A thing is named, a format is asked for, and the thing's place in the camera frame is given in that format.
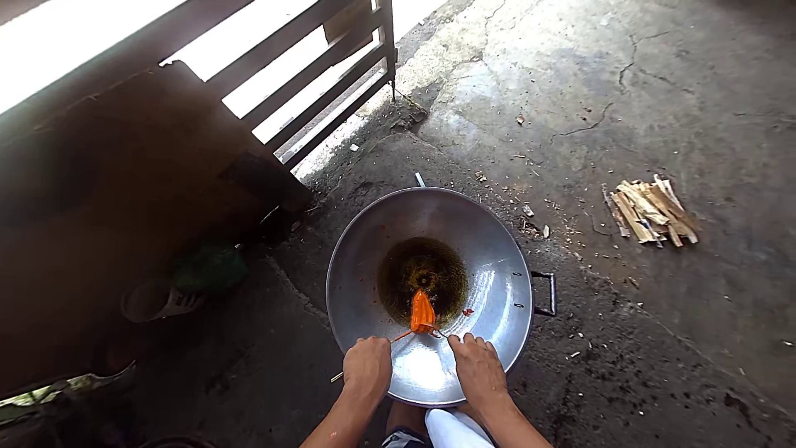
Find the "wooden wall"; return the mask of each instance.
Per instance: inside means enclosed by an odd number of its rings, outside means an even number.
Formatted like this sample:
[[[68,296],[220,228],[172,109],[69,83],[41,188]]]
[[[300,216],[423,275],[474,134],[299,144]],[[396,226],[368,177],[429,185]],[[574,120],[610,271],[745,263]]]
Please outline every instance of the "wooden wall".
[[[182,63],[4,131],[0,398],[85,372],[93,348],[130,325],[120,296],[167,274],[175,252],[310,199],[272,155],[259,159],[259,197],[220,177],[262,144]]]

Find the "concrete floor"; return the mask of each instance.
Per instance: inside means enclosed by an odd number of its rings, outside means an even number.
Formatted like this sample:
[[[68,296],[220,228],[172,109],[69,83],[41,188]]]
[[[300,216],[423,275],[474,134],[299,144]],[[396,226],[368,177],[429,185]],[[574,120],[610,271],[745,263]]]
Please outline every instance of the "concrete floor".
[[[170,344],[142,361],[131,395],[141,436],[297,446],[340,387],[324,294],[334,244],[419,170],[481,200],[532,268],[558,274],[560,315],[534,320],[509,375],[554,446],[796,445],[796,348],[783,342],[796,342],[794,19],[785,2],[447,3],[401,42],[399,90],[430,111],[417,136],[362,135],[357,153],[345,142],[312,182],[331,192],[287,242],[249,251],[236,294],[170,318]],[[379,101],[361,113],[397,110]],[[658,172],[700,219],[698,245],[616,234],[600,184]],[[516,232],[503,186],[550,238]]]

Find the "wok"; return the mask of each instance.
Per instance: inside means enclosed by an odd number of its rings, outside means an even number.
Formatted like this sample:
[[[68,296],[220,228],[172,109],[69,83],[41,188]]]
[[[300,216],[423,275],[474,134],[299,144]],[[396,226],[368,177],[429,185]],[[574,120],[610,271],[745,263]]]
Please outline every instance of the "wok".
[[[391,249],[416,237],[443,243],[463,266],[466,287],[441,322],[442,333],[472,332],[492,341],[508,371],[522,352],[534,311],[555,316],[554,277],[533,273],[550,280],[551,292],[551,311],[534,308],[532,278],[508,230],[467,196],[436,187],[408,188],[376,200],[340,237],[326,277],[326,306],[340,349],[346,352],[360,337],[393,339],[407,331],[408,324],[385,309],[390,292],[379,275]],[[466,316],[468,309],[472,313]],[[389,394],[423,407],[463,402],[455,365],[444,338],[404,337],[392,345]]]

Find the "leg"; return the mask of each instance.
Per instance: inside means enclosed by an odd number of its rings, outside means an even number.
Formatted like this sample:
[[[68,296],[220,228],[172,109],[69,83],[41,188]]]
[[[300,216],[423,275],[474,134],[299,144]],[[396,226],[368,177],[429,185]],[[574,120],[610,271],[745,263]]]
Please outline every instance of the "leg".
[[[425,417],[426,410],[422,407],[393,400],[390,415],[387,417],[387,434],[391,434],[397,427],[403,426],[428,437]]]

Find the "person's right hand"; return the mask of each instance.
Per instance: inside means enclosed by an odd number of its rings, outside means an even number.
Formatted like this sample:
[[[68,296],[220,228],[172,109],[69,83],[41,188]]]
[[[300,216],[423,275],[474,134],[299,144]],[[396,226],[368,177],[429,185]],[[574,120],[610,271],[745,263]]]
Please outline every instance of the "person's right hand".
[[[503,366],[491,342],[467,333],[463,343],[456,335],[448,336],[448,344],[456,358],[456,374],[464,397],[476,412],[480,414],[492,404],[511,400]]]
[[[381,400],[387,394],[392,379],[390,340],[370,336],[359,338],[343,359],[345,387],[358,389]]]

